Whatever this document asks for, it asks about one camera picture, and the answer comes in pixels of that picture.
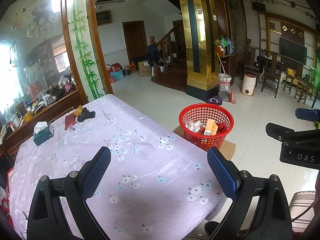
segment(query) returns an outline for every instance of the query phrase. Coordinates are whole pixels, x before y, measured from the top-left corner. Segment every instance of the dark jacket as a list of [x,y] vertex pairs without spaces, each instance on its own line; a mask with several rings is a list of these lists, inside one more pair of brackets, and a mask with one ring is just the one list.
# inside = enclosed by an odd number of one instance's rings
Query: dark jacket
[[148,60],[148,64],[153,67],[154,63],[159,65],[160,54],[158,47],[156,45],[149,45],[147,48],[146,58]]

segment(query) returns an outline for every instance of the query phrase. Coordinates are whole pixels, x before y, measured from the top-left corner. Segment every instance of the tissue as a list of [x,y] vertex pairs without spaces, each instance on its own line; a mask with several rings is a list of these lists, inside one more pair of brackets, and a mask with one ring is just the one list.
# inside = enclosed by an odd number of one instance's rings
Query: tissue
[[35,134],[48,127],[47,122],[38,122],[34,128]]

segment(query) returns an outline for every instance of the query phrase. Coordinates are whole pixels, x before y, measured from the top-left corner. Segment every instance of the red plastic basket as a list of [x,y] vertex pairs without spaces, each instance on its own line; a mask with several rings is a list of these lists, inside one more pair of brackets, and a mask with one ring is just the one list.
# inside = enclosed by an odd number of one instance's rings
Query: red plastic basket
[[[186,121],[200,121],[202,124],[207,124],[208,119],[213,119],[216,122],[225,122],[227,130],[217,135],[202,135],[190,131],[186,128]],[[223,107],[212,104],[195,104],[183,109],[179,115],[179,123],[183,129],[184,138],[199,148],[208,151],[211,147],[221,147],[226,135],[231,132],[234,124],[232,115]]]

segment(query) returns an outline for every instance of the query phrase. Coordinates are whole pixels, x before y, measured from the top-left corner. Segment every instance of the yellow bag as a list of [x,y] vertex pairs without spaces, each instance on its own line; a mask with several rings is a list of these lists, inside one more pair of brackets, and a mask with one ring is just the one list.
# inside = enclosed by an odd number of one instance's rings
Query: yellow bag
[[290,68],[287,69],[287,74],[294,77],[294,73]]

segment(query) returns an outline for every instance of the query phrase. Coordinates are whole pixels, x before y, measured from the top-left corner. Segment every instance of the bed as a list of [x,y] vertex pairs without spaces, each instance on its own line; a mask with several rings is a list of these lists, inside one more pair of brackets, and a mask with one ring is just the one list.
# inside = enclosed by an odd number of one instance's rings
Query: bed
[[[96,112],[94,119],[65,131],[63,116],[52,123],[48,141],[37,147],[30,138],[20,146],[9,203],[22,238],[39,178],[80,170],[101,146],[111,150],[111,163],[87,204],[112,240],[181,240],[220,212],[226,197],[205,151],[113,95],[86,107]],[[81,237],[65,198],[61,202],[73,234]]]

